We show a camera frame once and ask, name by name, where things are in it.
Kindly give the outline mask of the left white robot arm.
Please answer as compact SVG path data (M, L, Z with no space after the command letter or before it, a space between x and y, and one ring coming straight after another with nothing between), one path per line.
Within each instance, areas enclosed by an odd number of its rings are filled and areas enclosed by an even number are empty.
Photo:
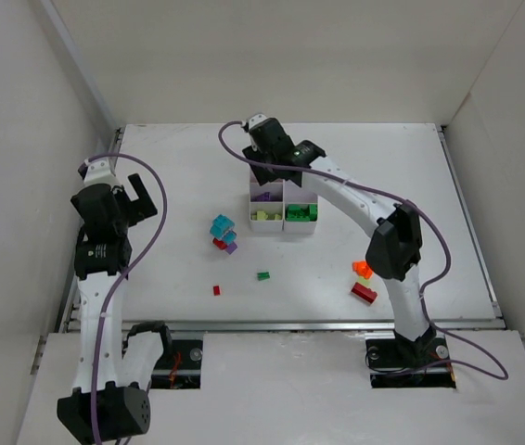
M127 280L139 262L128 231L158 213L140 176L128 180L135 199L110 175L86 181L70 200L83 220L74 256L81 350L71 393L58 400L57 417L81 444L120 442L148 432L152 374L173 349L162 321L122 332Z

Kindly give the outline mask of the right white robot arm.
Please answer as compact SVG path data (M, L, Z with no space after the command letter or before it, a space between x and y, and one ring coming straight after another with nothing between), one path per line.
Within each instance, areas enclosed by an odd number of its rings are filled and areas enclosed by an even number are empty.
M378 192L352 187L345 172L315 143L294 144L275 118L263 114L247 120L251 146L242 150L264 184L281 178L315 194L350 217L370 238L365 261L384 282L391 302L394 335L402 367L424 364L435 329L419 296L418 263L423 244L419 215L410 205Z

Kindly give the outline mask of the lime green lego brick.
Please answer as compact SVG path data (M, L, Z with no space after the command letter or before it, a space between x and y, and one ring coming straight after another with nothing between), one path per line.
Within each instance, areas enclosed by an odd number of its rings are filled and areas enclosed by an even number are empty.
M258 210L252 215L253 221L266 221L269 218L268 214L263 210Z

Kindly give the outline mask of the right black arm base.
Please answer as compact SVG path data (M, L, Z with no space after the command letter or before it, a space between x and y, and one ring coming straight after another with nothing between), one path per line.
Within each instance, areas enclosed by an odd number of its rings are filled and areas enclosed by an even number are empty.
M365 345L372 389L456 388L443 337L435 337L418 362L402 355L395 338L370 338Z

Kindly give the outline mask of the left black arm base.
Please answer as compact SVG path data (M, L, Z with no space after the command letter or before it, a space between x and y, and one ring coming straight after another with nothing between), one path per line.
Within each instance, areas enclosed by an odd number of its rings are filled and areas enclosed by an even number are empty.
M151 377L152 389L200 389L203 341L178 339L173 349L157 361Z

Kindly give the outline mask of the purple lego plate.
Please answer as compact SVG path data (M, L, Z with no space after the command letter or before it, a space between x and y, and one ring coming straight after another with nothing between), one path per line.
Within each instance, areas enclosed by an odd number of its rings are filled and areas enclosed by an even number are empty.
M272 202L274 197L271 192L263 192L259 195L253 196L250 200L252 202Z

